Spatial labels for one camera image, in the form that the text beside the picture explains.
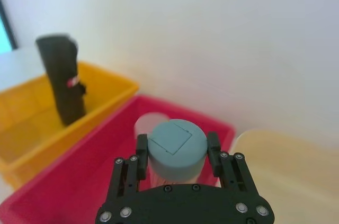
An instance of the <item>cylindrical object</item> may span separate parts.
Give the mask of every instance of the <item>cylindrical object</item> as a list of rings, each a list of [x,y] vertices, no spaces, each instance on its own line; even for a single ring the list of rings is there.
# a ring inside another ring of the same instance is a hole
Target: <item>cylindrical object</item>
[[[151,186],[196,183],[207,153],[204,132],[194,123],[173,119],[148,136]]]
[[[150,134],[162,122],[167,122],[168,116],[162,113],[150,112],[139,117],[134,125],[135,139],[139,134]]]
[[[85,115],[85,87],[78,80],[77,45],[65,34],[43,36],[36,43],[53,89],[58,113],[63,124],[70,125]]]

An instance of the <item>yellow bin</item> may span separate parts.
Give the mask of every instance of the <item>yellow bin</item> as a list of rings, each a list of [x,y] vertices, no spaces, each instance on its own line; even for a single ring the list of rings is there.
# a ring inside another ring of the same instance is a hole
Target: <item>yellow bin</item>
[[[138,85],[84,62],[79,63],[87,115],[68,127],[57,113],[46,75],[0,92],[0,172],[15,189],[66,152],[131,98]]]

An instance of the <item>white wall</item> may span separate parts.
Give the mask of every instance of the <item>white wall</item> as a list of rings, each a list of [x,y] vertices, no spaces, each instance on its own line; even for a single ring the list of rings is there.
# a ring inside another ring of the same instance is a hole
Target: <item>white wall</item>
[[[69,32],[80,58],[230,121],[339,145],[338,0],[4,0],[21,46]]]

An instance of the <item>red plastic container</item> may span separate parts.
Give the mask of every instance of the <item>red plastic container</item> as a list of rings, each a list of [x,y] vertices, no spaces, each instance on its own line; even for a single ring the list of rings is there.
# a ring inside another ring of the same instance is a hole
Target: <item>red plastic container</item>
[[[205,133],[218,133],[223,150],[234,138],[232,126],[155,98],[136,96],[0,206],[3,224],[93,224],[105,200],[113,160],[135,153],[134,124],[148,112],[185,119]],[[199,183],[214,185],[206,161]],[[149,187],[149,180],[141,189]]]

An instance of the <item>table surface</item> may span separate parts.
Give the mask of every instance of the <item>table surface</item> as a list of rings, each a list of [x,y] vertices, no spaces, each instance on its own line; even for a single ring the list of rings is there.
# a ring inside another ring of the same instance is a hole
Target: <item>table surface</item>
[[[339,151],[280,133],[242,134],[232,153],[245,154],[259,194],[275,224],[338,223]]]

